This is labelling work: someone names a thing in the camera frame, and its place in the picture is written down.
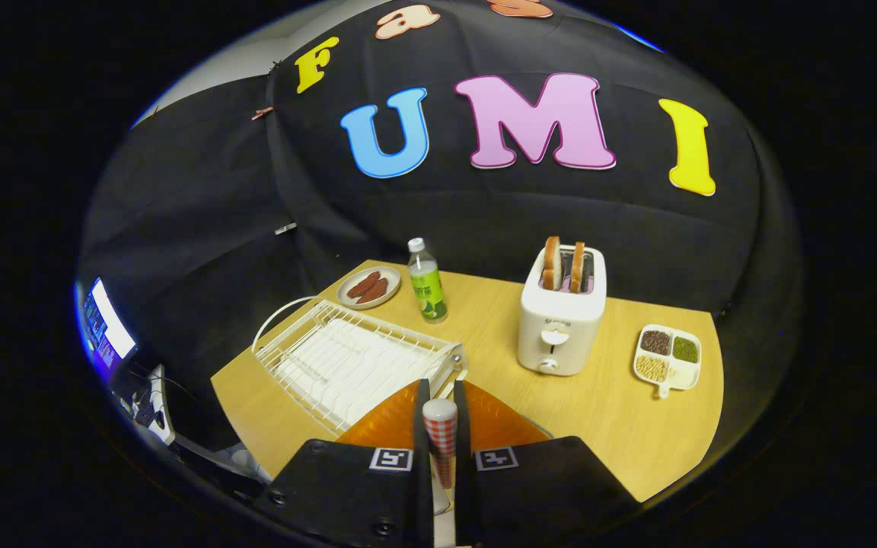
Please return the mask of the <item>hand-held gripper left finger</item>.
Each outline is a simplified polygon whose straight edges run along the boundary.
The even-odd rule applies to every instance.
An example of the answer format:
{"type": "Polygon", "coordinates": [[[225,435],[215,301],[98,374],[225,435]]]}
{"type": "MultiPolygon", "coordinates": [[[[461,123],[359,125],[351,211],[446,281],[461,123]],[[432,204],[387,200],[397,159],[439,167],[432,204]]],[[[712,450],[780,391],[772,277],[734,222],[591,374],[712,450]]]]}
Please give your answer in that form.
{"type": "Polygon", "coordinates": [[[432,547],[434,489],[423,406],[429,382],[410,385],[403,447],[307,440],[253,510],[310,547],[432,547]]]}

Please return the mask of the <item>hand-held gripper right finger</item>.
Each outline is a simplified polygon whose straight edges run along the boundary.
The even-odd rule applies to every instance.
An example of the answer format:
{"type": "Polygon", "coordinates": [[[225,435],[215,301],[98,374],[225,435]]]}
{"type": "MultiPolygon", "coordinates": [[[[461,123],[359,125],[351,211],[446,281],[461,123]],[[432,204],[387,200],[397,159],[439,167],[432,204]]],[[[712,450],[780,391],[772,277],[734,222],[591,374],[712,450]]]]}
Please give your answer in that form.
{"type": "Polygon", "coordinates": [[[534,441],[535,425],[473,383],[453,395],[456,544],[566,547],[640,510],[581,438],[534,441]]]}

